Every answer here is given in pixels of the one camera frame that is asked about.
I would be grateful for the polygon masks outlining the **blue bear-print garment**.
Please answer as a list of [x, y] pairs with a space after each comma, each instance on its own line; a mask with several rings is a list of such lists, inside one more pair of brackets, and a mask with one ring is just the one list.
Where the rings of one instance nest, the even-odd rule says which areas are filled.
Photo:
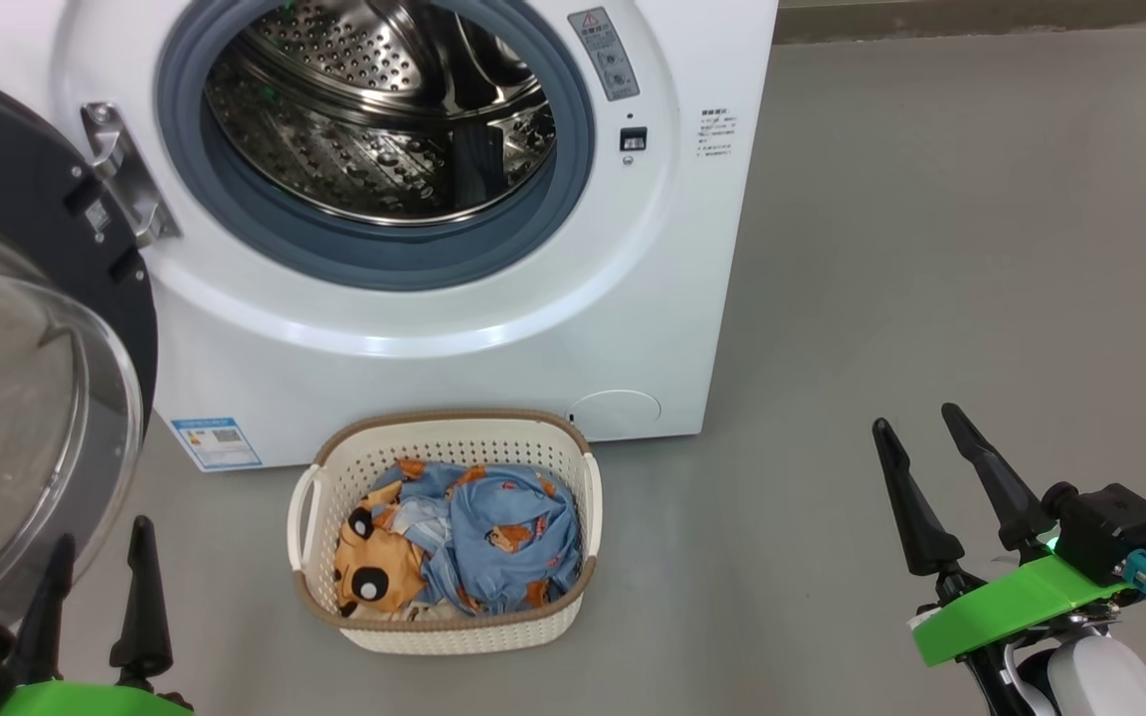
[[581, 559], [576, 502], [549, 471], [399, 459], [342, 521], [333, 601], [351, 620], [513, 615], [567, 595]]

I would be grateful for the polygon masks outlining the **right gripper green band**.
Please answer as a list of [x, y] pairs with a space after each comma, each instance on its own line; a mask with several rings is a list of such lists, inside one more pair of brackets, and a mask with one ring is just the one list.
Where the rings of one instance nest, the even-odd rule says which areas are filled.
[[[999, 521], [999, 540], [1018, 553], [1045, 553], [1041, 538], [1055, 521], [1015, 469], [988, 443], [961, 407], [941, 406], [941, 417], [961, 454], [981, 480]], [[959, 565], [965, 550], [943, 529], [928, 499], [911, 477], [911, 461], [890, 422], [871, 426], [888, 503], [909, 574], [936, 576], [936, 603], [911, 621], [911, 639], [929, 667], [956, 662], [967, 667], [990, 716], [1059, 716], [1055, 699], [1026, 680], [1017, 651], [1117, 612], [1115, 599], [1127, 588], [1099, 587], [1057, 556], [1028, 562], [992, 582]]]

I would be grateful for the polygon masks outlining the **grey warning label sticker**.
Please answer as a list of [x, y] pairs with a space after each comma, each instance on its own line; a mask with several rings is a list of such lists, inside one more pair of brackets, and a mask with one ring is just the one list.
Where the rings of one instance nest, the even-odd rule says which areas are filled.
[[637, 76], [609, 9], [592, 6], [590, 9], [570, 13], [567, 19], [591, 61], [606, 99], [618, 101], [638, 96]]

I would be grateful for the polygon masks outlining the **steel perforated washer drum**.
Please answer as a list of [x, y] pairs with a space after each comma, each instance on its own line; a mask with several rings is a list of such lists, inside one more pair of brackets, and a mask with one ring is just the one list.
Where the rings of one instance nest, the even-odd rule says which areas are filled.
[[284, 0], [220, 53], [205, 97], [259, 175], [368, 225], [477, 217], [556, 142], [521, 56], [434, 0]]

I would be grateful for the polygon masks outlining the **blue energy label sticker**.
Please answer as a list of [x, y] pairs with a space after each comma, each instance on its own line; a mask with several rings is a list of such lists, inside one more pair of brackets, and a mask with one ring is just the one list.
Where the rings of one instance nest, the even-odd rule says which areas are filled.
[[238, 423], [231, 418], [172, 419], [168, 426], [179, 444], [204, 472], [264, 466]]

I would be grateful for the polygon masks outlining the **metal door hinge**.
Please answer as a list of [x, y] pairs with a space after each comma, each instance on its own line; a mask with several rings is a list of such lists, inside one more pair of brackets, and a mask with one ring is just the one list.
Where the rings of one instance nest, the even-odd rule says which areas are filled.
[[93, 152], [92, 170], [127, 219], [138, 247], [181, 239], [176, 218], [147, 168], [121, 110], [110, 101], [83, 104], [83, 127]]

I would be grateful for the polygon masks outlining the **round white filter cover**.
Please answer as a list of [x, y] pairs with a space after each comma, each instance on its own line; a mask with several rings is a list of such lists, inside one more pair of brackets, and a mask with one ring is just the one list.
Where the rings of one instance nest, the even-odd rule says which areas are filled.
[[565, 417], [588, 443], [617, 443], [654, 434], [664, 408], [654, 396], [636, 390], [606, 390], [574, 402]]

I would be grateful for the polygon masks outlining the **small printed text label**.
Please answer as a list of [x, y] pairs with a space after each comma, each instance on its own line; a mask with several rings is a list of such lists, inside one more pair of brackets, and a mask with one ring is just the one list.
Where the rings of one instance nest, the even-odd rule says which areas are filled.
[[738, 117], [733, 110], [721, 107], [704, 109], [697, 124], [697, 158], [728, 157], [737, 139]]

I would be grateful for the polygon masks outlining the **black round glass washer door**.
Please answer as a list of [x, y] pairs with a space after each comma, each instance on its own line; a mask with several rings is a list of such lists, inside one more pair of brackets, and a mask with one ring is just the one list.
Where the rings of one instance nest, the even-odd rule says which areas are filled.
[[112, 529], [154, 412], [154, 288], [112, 182], [0, 91], [0, 625]]

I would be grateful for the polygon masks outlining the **grey rubber door gasket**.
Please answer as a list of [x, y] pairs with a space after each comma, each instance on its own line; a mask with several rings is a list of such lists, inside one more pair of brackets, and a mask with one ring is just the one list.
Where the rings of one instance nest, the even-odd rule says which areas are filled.
[[597, 119], [576, 55], [533, 0], [434, 0], [501, 37], [554, 110], [544, 167], [507, 200], [445, 225], [387, 226], [331, 217], [262, 178], [229, 144], [205, 97], [220, 53], [284, 0], [188, 0], [162, 50], [156, 117], [193, 199], [233, 239], [270, 262], [346, 288], [429, 291], [505, 272], [549, 244], [582, 198]]

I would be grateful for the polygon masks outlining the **white front-load washing machine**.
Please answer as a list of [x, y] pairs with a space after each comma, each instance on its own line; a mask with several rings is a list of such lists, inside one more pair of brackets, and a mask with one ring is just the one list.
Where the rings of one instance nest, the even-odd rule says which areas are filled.
[[[91, 163], [83, 104], [121, 110], [181, 239], [140, 247], [154, 288], [154, 412], [231, 418], [262, 467], [385, 414], [558, 414], [606, 390], [702, 428], [779, 0], [533, 0], [576, 55], [597, 119], [590, 182], [554, 239], [458, 288], [312, 280], [242, 245], [193, 199], [162, 141], [156, 77], [188, 0], [0, 0], [0, 91]], [[604, 6], [639, 95], [609, 101], [568, 15]], [[738, 117], [728, 157], [697, 158], [704, 109]], [[620, 128], [649, 129], [623, 154]]]

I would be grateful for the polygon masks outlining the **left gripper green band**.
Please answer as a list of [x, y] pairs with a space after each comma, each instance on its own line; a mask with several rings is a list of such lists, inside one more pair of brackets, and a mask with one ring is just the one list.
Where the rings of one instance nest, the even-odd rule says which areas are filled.
[[61, 535], [15, 634], [6, 669], [18, 689], [0, 716], [194, 716], [191, 708], [132, 689], [150, 687], [151, 679], [174, 663], [155, 527], [146, 516], [136, 516], [132, 524], [128, 598], [121, 635], [109, 656], [118, 670], [118, 685], [60, 680], [61, 625], [76, 559], [74, 536]]

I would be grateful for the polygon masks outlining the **cream perforated laundry basket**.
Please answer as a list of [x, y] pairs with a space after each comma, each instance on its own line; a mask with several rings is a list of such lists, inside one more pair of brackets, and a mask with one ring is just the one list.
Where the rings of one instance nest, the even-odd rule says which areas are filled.
[[[455, 465], [531, 465], [565, 483], [576, 502], [581, 566], [567, 595], [545, 607], [489, 617], [392, 622], [343, 617], [332, 567], [342, 521], [399, 459]], [[286, 556], [304, 607], [364, 650], [392, 655], [478, 655], [549, 643], [576, 621], [599, 559], [599, 463], [582, 432], [535, 411], [395, 414], [337, 431], [295, 486], [286, 514]]]

